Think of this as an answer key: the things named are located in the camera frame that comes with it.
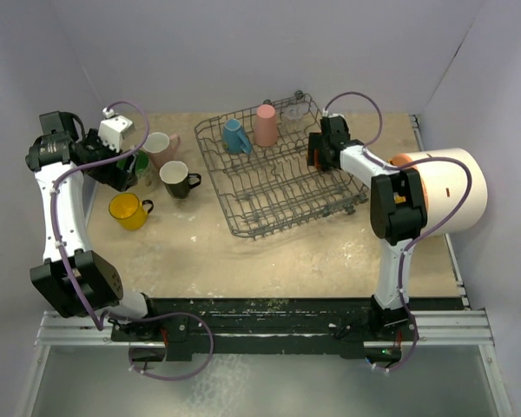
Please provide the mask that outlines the orange mug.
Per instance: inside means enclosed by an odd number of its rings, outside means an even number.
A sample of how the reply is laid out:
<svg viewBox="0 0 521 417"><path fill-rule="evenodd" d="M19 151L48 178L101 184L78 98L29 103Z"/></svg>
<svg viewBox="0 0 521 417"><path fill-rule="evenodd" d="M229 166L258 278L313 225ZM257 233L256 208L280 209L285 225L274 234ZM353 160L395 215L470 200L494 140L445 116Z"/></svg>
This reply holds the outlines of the orange mug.
<svg viewBox="0 0 521 417"><path fill-rule="evenodd" d="M318 170L322 169L322 166L321 166L320 160L319 160L319 151L317 149L315 149L313 151L313 165Z"/></svg>

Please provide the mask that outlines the white cat mug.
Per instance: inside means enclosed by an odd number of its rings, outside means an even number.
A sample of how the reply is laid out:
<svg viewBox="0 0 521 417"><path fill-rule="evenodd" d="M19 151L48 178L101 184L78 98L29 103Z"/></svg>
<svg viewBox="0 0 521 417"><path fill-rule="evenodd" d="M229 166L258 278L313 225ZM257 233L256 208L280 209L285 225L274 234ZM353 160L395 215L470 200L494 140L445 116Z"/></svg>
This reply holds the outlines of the white cat mug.
<svg viewBox="0 0 521 417"><path fill-rule="evenodd" d="M139 196L148 195L156 186L155 167L144 151L139 150L135 155L136 182L133 186L125 188L125 191Z"/></svg>

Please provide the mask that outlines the pink mug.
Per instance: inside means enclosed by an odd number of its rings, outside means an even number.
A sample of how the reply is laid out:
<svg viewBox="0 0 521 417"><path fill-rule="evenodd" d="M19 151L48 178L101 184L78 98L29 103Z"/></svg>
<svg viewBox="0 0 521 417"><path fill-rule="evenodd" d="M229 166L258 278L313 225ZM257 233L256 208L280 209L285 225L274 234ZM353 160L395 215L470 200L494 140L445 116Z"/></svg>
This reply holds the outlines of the pink mug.
<svg viewBox="0 0 521 417"><path fill-rule="evenodd" d="M153 132L148 135L142 149L154 167L160 169L165 163L175 159L180 145L181 138L178 135L169 136L162 132Z"/></svg>

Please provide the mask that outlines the yellow mug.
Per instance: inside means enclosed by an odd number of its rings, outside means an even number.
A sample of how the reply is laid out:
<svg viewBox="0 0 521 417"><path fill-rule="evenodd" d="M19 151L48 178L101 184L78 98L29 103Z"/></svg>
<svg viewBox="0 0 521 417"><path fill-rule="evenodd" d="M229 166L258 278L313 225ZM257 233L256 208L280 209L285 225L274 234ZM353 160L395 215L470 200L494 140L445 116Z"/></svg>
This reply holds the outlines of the yellow mug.
<svg viewBox="0 0 521 417"><path fill-rule="evenodd" d="M126 230L144 226L155 205L151 200L140 200L132 193L115 196L109 203L109 214Z"/></svg>

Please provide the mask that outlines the black mug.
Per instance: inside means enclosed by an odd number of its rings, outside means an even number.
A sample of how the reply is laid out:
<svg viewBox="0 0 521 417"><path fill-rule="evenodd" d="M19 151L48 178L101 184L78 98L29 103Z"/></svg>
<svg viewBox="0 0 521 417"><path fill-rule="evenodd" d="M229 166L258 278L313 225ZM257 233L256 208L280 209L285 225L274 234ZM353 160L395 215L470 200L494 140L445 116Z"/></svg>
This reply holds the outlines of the black mug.
<svg viewBox="0 0 521 417"><path fill-rule="evenodd" d="M181 161L166 162L159 170L160 179L168 193L176 199L185 199L190 191L201 185L201 175L190 173Z"/></svg>

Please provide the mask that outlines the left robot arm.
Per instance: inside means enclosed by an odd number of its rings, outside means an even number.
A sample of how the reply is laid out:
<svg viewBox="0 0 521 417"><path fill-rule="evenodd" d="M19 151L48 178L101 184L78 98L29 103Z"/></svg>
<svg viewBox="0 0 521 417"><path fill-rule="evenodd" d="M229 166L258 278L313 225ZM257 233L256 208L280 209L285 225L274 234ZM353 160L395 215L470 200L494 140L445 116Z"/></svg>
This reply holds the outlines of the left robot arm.
<svg viewBox="0 0 521 417"><path fill-rule="evenodd" d="M64 318L88 316L98 329L106 319L131 321L143 341L161 332L161 319L150 312L148 297L127 292L115 267L92 248L83 201L85 177L117 191L137 183L137 148L123 150L134 129L112 105L102 111L96 129L85 129L68 111L41 114L42 134L30 146L25 163L43 202L43 261L30 270L36 290Z"/></svg>

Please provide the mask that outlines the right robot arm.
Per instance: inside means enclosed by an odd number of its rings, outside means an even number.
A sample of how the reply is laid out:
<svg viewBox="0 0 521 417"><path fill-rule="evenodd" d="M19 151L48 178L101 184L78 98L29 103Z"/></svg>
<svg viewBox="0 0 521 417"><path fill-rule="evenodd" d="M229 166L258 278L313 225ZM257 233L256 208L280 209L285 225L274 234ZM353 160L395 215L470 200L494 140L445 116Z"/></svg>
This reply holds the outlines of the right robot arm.
<svg viewBox="0 0 521 417"><path fill-rule="evenodd" d="M324 113L320 131L308 137L307 164L341 169L370 190L369 219L380 242L379 279L371 297L370 333L388 340L409 320L413 243L427 224L425 198L416 169L398 169L353 140L344 116Z"/></svg>

